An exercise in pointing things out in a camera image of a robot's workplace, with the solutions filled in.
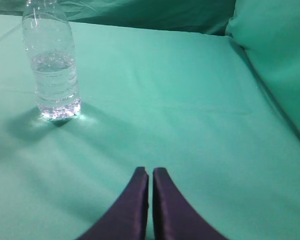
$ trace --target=clear plastic bottle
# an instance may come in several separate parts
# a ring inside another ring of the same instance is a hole
[[[81,98],[75,45],[58,0],[27,0],[22,28],[40,111],[54,120],[76,115],[81,108]]]

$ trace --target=mint green cloth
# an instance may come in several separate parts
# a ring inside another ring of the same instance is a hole
[[[227,31],[300,132],[300,0],[237,0]]]
[[[75,22],[224,35],[236,0],[60,0]],[[0,0],[0,14],[22,15],[25,0]]]
[[[230,240],[300,240],[300,141],[231,37],[72,23],[82,113],[53,123],[20,22],[0,15],[0,240],[75,239],[137,166]]]

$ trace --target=bottle label-less body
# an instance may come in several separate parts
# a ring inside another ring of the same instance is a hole
[[[75,45],[57,0],[27,0],[23,41],[36,81],[37,105],[49,119],[65,119],[81,108]]]

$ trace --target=bottle bottom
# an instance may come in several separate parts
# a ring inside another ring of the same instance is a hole
[[[77,98],[72,103],[64,106],[50,107],[38,104],[39,110],[48,119],[51,120],[62,120],[74,117],[80,112],[81,109],[81,98]]]

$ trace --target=water bottle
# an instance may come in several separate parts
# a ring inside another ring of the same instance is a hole
[[[36,81],[37,105],[59,120],[81,108],[75,45],[58,0],[27,0],[22,17],[23,42]]]

